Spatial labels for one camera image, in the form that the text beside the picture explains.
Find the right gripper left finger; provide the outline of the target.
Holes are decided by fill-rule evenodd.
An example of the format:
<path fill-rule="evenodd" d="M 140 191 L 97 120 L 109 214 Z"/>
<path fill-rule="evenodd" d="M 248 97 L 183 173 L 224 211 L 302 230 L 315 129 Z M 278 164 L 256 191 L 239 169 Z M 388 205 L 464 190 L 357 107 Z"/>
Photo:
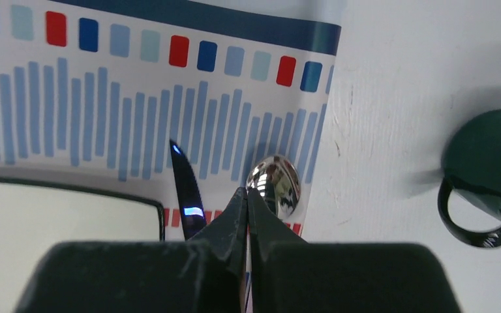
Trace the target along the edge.
<path fill-rule="evenodd" d="M 247 191 L 188 241 L 69 241 L 39 261 L 17 312 L 242 312 Z"/>

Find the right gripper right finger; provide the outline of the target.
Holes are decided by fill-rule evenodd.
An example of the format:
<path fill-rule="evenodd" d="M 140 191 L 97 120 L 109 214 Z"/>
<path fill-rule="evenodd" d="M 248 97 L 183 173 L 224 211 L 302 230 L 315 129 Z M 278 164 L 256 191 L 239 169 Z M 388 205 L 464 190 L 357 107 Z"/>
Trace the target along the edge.
<path fill-rule="evenodd" d="M 436 256 L 414 243 L 309 243 L 247 192 L 255 312 L 458 312 Z"/>

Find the dark blue plastic knife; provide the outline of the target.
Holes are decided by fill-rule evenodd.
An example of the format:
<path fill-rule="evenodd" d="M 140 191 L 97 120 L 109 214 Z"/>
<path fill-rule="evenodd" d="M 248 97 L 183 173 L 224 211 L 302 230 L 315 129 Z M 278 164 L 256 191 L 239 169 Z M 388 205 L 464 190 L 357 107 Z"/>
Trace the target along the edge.
<path fill-rule="evenodd" d="M 169 144 L 181 226 L 185 240 L 189 240 L 207 225 L 207 220 L 192 165 L 174 140 Z"/>

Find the silver spoon pink handle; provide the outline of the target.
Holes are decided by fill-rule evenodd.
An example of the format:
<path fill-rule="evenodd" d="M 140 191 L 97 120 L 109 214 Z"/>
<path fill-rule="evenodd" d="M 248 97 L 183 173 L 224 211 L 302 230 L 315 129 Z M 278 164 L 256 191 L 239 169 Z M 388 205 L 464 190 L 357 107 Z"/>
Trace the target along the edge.
<path fill-rule="evenodd" d="M 282 155 L 267 156 L 250 171 L 247 189 L 256 189 L 269 210 L 281 220 L 296 211 L 301 197 L 301 182 L 296 167 Z"/>

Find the white square plate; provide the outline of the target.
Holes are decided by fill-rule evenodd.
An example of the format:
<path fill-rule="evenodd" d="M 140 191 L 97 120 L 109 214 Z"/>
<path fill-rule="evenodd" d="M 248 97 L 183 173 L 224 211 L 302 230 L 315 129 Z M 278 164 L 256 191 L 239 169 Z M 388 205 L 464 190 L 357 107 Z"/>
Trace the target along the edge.
<path fill-rule="evenodd" d="M 39 259 L 63 241 L 157 241 L 153 203 L 0 181 L 0 312 L 12 312 Z"/>

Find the patterned cloth napkin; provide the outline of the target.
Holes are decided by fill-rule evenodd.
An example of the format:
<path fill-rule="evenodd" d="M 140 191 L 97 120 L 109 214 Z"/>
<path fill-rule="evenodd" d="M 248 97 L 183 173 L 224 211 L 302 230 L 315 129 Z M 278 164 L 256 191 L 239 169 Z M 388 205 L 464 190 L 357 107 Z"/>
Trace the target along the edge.
<path fill-rule="evenodd" d="M 0 179 L 154 198 L 173 239 L 170 141 L 193 167 L 207 220 L 280 155 L 299 182 L 280 216 L 301 233 L 344 5 L 0 1 Z"/>

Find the dark green mug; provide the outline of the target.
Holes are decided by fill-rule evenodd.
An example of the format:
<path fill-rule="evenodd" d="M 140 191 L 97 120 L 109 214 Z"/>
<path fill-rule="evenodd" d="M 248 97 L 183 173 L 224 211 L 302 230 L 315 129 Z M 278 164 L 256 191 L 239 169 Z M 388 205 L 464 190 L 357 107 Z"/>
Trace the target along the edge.
<path fill-rule="evenodd" d="M 459 241 L 480 248 L 501 246 L 501 226 L 471 231 L 457 225 L 448 207 L 452 192 L 501 220 L 501 109 L 481 113 L 452 136 L 441 159 L 443 178 L 438 191 L 439 216 Z"/>

